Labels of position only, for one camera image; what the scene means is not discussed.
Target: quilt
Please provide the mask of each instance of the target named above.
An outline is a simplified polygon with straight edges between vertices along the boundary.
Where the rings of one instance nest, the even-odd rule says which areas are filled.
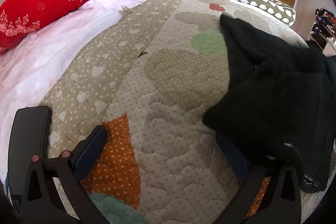
[[[230,80],[222,12],[306,47],[277,19],[231,0],[147,0],[85,45],[41,101],[52,109],[50,157],[97,124],[108,129],[81,181],[95,204],[112,196],[148,224],[204,224],[236,194],[241,182],[201,122]]]

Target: smartphone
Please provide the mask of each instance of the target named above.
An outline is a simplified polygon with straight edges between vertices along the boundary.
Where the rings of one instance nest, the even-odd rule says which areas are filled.
[[[13,208],[20,216],[21,199],[31,158],[47,155],[51,109],[48,106],[19,109],[14,117],[8,150],[8,182]]]

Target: teal fabric patch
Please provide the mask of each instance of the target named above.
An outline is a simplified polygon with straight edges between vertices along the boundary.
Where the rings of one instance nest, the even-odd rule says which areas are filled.
[[[219,30],[202,31],[190,40],[192,48],[202,54],[226,54],[224,36]]]
[[[92,193],[89,197],[111,224],[146,224],[143,216],[130,205],[112,196]]]

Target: orange fabric patch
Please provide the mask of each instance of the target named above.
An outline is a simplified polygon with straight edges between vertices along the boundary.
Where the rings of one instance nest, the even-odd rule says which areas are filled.
[[[248,218],[248,217],[254,215],[257,212],[257,210],[258,210],[258,208],[259,208],[259,206],[261,204],[261,201],[264,198],[267,186],[269,184],[269,179],[270,179],[270,177],[266,177],[266,178],[264,178],[262,180],[262,184],[261,184],[261,186],[259,188],[259,191],[258,191],[258,193],[257,193],[257,195],[256,195],[256,197],[255,197],[255,199],[254,199],[254,201],[253,201],[253,203],[252,203],[249,211],[247,212],[245,218]]]
[[[111,195],[135,210],[139,207],[141,179],[126,113],[110,122],[103,122],[108,140],[89,177],[81,184],[87,193]]]

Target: pink rose print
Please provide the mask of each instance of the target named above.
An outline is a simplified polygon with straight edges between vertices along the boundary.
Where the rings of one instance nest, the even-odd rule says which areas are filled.
[[[27,33],[35,32],[36,30],[37,30],[37,29],[32,29],[32,28],[31,28],[31,29],[28,29],[28,30],[27,30]]]
[[[26,30],[26,29],[25,29],[23,26],[18,25],[18,26],[16,27],[16,29],[14,30],[14,32],[15,32],[15,33],[23,33],[25,30]]]
[[[39,3],[38,9],[42,11],[44,8],[44,3]]]
[[[6,31],[6,27],[4,24],[0,24],[0,32],[5,32]]]
[[[8,29],[8,30],[6,30],[5,35],[7,35],[8,37],[13,37],[15,35],[15,33],[12,29]]]

